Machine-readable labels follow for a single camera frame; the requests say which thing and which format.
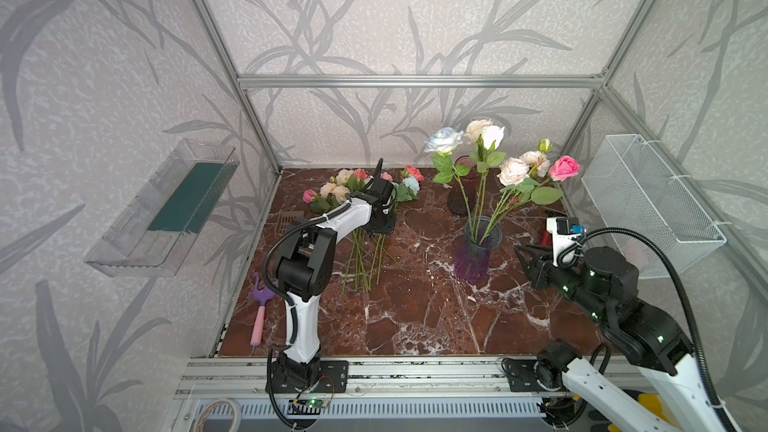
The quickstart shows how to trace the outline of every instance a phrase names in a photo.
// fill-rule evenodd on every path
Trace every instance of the white rose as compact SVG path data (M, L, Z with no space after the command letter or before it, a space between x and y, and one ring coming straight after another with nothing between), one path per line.
M493 122L487 119L473 120L467 126L467 131L464 132L464 137L469 138L469 141L474 144L480 138L480 132L482 132L485 127L492 125Z
M483 130L480 131L480 139L482 139L482 146L485 147L485 150L490 150L494 142L498 148L498 144L502 143L502 139L504 139L504 127L483 127Z
M339 170L339 174L336 176L336 183L340 186L344 186L346 181L350 180L350 177L354 175L355 171L348 168L342 168Z
M336 188L336 184L331 182L326 182L325 184L322 184L322 187L320 188L320 196L322 198L328 198L328 194L333 193L333 189Z
M447 155L458 147L462 143L462 136L464 132L456 132L451 127L443 127L435 132L435 135L430 137L426 142L427 147L425 152L437 152L438 154Z
M523 160L529 167L535 168L539 177L546 177L547 171L552 163L549 159L539 150L530 150L520 156L520 160Z
M338 186L333 189L333 196L339 201L339 203L346 200L346 195L350 193L350 190L344 186Z
M502 173L496 177L504 186L516 186L528 177L528 164L520 158L508 158L502 164Z

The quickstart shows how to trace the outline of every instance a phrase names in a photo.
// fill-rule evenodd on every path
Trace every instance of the rose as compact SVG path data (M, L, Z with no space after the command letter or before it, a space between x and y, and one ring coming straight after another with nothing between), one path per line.
M328 194L333 193L333 189L336 188L336 184L332 182L326 182L320 188L320 196L322 198L328 198Z
M361 168L358 168L355 170L355 177L357 177L358 180L365 180L366 178L369 178L370 176L366 174L365 170L362 170Z
M576 177L581 166L576 159L570 156L562 156L549 169L552 180L565 180L568 177Z
M344 186L338 186L333 189L333 196L339 201L339 203L346 200L346 195L350 193L350 190Z
M411 190L413 190L414 194L418 194L419 186L418 186L418 180L416 179L416 177L405 177L402 180L402 183L408 186L408 188L410 188Z
M538 141L538 150L545 154L552 150L552 142L549 141L549 139L539 140Z
M520 156L520 160L523 160L529 167L535 168L539 177L545 177L547 170L549 170L552 164L549 159L539 150L530 150Z
M462 143L462 136L464 132L456 132L451 127L443 127L435 132L435 135L430 137L426 142L427 147L425 152L437 152L441 155L448 155Z
M311 204L315 200L316 195L317 192L313 191L311 188L308 188L304 191L304 196L301 199L307 204Z
M336 176L336 183L343 186L346 184L346 181L350 180L352 174L354 174L353 171L349 170L348 168L342 168L339 170L339 175Z
M520 158L508 158L502 164L502 173L496 177L504 186L516 186L528 177L528 164Z
M502 143L502 139L504 139L504 127L483 127L483 130L480 131L480 139L482 140L482 146L485 147L485 150L491 150L494 143L496 144L496 147L498 147L498 144Z
M485 127L492 125L493 122L487 119L473 120L467 126L467 131L464 132L464 136L469 138L469 141L474 144L480 138L480 132L482 132Z
M422 175L421 171L418 170L415 167L408 166L406 167L406 177L410 176L421 182L424 180L424 176Z

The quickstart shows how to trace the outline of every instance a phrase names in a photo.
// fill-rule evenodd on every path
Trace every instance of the marble table surface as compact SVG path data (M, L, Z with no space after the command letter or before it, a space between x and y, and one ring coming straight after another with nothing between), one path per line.
M318 335L323 355L536 354L562 338L581 352L600 343L598 328L555 291L535 291L525 279L514 245L539 239L547 211L541 206L517 210L504 221L504 240L491 256L491 270L480 283L468 284L452 273L461 247L465 219L446 207L449 190L432 182L435 170L424 169L419 199L400 204L397 225L386 240L394 261L384 261L379 284L370 292L346 288L342 276L351 241L342 240L328 288L320 297ZM390 171L396 180L396 171ZM278 238L280 211L304 211L307 188L317 190L331 169L287 169L240 291L235 312L220 348L222 357L265 356L266 344L285 341L285 307L280 298L266 304L264 339L253 348L250 336L258 312L251 293L253 273ZM488 178L489 191L498 190ZM553 207L562 209L559 204Z

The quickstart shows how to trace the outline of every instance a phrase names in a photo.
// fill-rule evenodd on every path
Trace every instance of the white wire basket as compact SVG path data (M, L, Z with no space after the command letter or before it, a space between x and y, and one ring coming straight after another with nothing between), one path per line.
M635 230L658 245L678 272L726 242L720 228L654 148L638 134L606 136L581 182L606 226ZM640 278L669 277L638 240L613 234Z

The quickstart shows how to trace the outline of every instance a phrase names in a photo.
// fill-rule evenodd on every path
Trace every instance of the black cable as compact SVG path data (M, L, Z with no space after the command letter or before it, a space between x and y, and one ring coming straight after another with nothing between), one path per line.
M664 254L664 252L658 247L658 245L654 244L645 235L642 235L639 232L636 232L634 230L629 230L628 228L603 227L587 233L582 238L577 239L573 244L567 246L566 249L560 252L558 256L555 258L555 265L563 263L563 260L565 259L565 255L569 254L576 248L583 247L584 244L586 244L587 241L590 240L592 237L596 237L598 235L603 235L603 234L621 234L621 235L628 235L632 238L636 238L643 244L647 245L650 250L654 251L654 253L658 256L659 260L661 260L661 263L664 264L664 266L667 268L667 272L669 273L670 278L672 279L672 283L674 284L675 290L677 291L677 296L680 298L680 304L683 306L683 313L685 314L685 320L688 322L688 331L690 332L690 341L694 345L694 355L696 357L696 365L698 365L699 376L701 378L701 383L704 386L704 391L706 392L706 396L710 400L710 404L712 404L712 408L714 408L715 410L715 415L717 415L717 418L720 419L720 423L723 425L725 430L727 430L728 432L736 432L736 428L734 427L733 423L731 423L730 418L728 417L728 414L725 412L725 409L723 408L723 405L720 402L720 398L717 397L715 386L712 383L712 377L710 377L709 366L706 364L706 358L704 356L704 345L701 342L701 335L699 335L699 327L698 325L696 325L696 317L694 316L694 310L690 306L690 300L688 300L688 294L686 293L685 287L683 286L683 281L680 280L680 276L678 275L674 265L672 265L672 262L668 259L667 255ZM574 260L572 260L571 264L568 265L569 267L573 263L575 263L575 259L576 257L574 254Z

